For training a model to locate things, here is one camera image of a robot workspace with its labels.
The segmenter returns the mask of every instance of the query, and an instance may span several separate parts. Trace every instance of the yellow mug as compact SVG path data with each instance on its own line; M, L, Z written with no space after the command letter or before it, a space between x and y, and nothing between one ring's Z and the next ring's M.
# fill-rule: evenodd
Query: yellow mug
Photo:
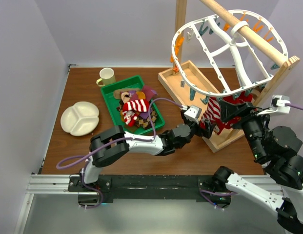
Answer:
M103 87L105 85L113 84L116 82L116 78L114 76L114 71L111 68L105 67L105 68L101 69L101 71L99 72L99 76L100 76L100 79L98 79L96 81L96 84L99 87Z

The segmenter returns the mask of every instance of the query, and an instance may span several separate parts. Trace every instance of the brown tabletop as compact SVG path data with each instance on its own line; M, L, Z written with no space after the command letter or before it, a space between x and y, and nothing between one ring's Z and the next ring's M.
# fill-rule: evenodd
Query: brown tabletop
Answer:
M96 85L101 68L72 68L63 93L56 123L51 136L42 174L72 174L83 167L83 163L66 170L57 170L56 164L65 157L88 153L90 138L113 126L100 88ZM145 84L159 93L158 97L170 98L158 81L158 73L165 68L114 68L117 80L140 75ZM213 69L200 69L219 90L222 88ZM230 86L237 86L234 69L222 69ZM100 121L92 134L75 137L64 132L60 118L66 108L78 101L89 101L100 111ZM182 123L179 108L165 101L156 103L165 119L165 126L157 133L172 129ZM103 174L120 175L212 175L226 166L241 175L263 175L261 165L253 162L253 156L243 137L217 153L212 153L206 143L195 136L191 143L168 156L148 154L126 154L114 164L104 168Z

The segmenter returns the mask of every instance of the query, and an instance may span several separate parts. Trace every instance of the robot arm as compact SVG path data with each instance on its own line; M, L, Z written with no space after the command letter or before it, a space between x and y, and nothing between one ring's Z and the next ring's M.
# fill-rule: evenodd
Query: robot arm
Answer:
M166 156L189 143L194 135L205 136L206 130L200 128L198 120L201 111L196 106L183 106L181 116L184 123L155 137L126 132L122 126L114 126L92 137L89 148L91 152L111 140L120 139L120 141L115 145L104 147L90 157L90 163L85 169L84 182L86 184L96 182L103 167L111 165L126 153Z
M220 167L213 175L215 183L270 210L277 215L278 223L286 230L294 234L303 233L303 157L297 155L302 141L288 127L278 126L269 130L267 110L254 107L251 103L232 105L220 101L220 106L224 110L221 113L222 121L229 121L232 117L240 118L233 128L244 131L254 162L269 163L265 172L281 185L289 198L250 184L226 167Z

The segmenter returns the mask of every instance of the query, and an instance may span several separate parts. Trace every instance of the clothespin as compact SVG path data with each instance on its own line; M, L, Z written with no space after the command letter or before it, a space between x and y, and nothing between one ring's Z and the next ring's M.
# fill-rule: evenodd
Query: clothespin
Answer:
M202 25L200 26L200 29L199 29L199 34L200 34L200 36L202 36L203 34L205 34L205 32L209 29L208 26L206 26L206 27L203 29L203 26L204 26L204 21L202 22Z
M233 94L233 99L236 100L237 98L239 98L239 96L240 96L240 93Z
M196 91L190 87L189 99L193 101L195 99Z
M245 17L245 11L243 12L243 15L241 16L240 21L243 21L244 17ZM225 23L223 31L227 32L228 29L230 29L230 25L228 23Z
M192 37L193 37L194 34L195 34L195 32L193 30L191 30L191 33L187 32L187 39L186 39L186 41L189 42L192 39Z
M273 30L273 28L270 28L269 31L265 34L264 36L264 40L267 41L267 42L270 42L272 39L274 39L274 37L271 37L269 39L266 39L268 34Z
M204 99L201 98L200 101L202 101L202 103L203 103L204 105L208 104L209 96L205 96Z
M181 37L181 38L180 38L180 36L178 36L178 37L176 38L175 46L174 46L174 52L175 52L175 55L176 55L176 56L177 56L177 54L179 53L179 49L180 49L180 46L182 45L183 41L184 41L184 37ZM171 55L170 62L173 62L173 61L174 61L174 60L173 60L173 56Z
M264 88L265 88L265 86L266 86L266 83L264 83L264 84L260 84L260 85L259 85L260 90L264 89Z
M275 69L278 69L278 68L280 68L280 66L278 66L276 63L273 65L273 66L271 66L271 70L275 70Z
M179 69L177 68L176 65L175 65L175 67L173 68L173 72L175 72L175 73L179 72Z
M248 96L251 92L252 92L253 89L247 89L245 92L244 92L244 96Z
M261 31L263 28L264 28L264 25L261 25L260 27L259 26L259 23L261 23L261 18L259 19L258 22L256 22L256 24L253 26L252 30L255 32L255 33L258 33L259 31Z
M213 30L210 29L209 34L211 35L211 34L213 34L213 33L214 33Z

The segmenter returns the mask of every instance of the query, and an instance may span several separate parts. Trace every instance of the green tray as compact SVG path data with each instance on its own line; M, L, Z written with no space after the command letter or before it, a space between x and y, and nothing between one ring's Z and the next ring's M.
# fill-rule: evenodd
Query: green tray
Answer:
M106 105L108 107L108 110L109 110L113 123L115 125L123 126L123 128L126 131L128 131L126 129L126 125L124 122L122 122L122 120L120 118L120 113L117 111L117 107L119 106L120 100L117 100L114 98L113 91L115 91L117 89L122 89L122 88L140 88L141 89L143 87L143 85L144 85L144 82L141 79L141 77L134 76L134 77L130 77L130 78L118 81L113 84L106 85L101 88L101 93L102 93L103 99L106 102ZM164 126L165 121L164 121L161 113L159 112L157 106L154 103L152 104L152 107L158 114L157 120L155 122L156 129L161 128ZM144 128L140 127L134 132L134 134L143 135L143 134L147 134L149 132L152 132L152 128L144 129Z

